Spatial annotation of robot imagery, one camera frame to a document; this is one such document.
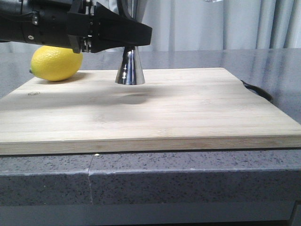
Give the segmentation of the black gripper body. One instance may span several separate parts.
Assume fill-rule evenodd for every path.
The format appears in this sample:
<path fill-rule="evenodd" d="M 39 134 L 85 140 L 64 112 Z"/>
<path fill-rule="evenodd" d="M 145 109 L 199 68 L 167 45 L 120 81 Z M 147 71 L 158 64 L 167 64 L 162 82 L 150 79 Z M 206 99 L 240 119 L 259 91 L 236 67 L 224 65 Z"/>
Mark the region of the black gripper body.
<path fill-rule="evenodd" d="M 93 4 L 91 0 L 2 0 L 0 41 L 88 52 Z"/>

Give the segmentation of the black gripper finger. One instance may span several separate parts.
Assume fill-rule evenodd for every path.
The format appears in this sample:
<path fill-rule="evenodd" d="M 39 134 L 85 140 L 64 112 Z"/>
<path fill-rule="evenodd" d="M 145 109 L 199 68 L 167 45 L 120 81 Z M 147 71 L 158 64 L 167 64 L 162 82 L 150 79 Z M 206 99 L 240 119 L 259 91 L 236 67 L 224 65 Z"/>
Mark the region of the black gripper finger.
<path fill-rule="evenodd" d="M 151 27 L 120 16 L 100 3 L 94 6 L 92 31 L 92 53 L 118 47 L 146 46 L 151 43 Z"/>

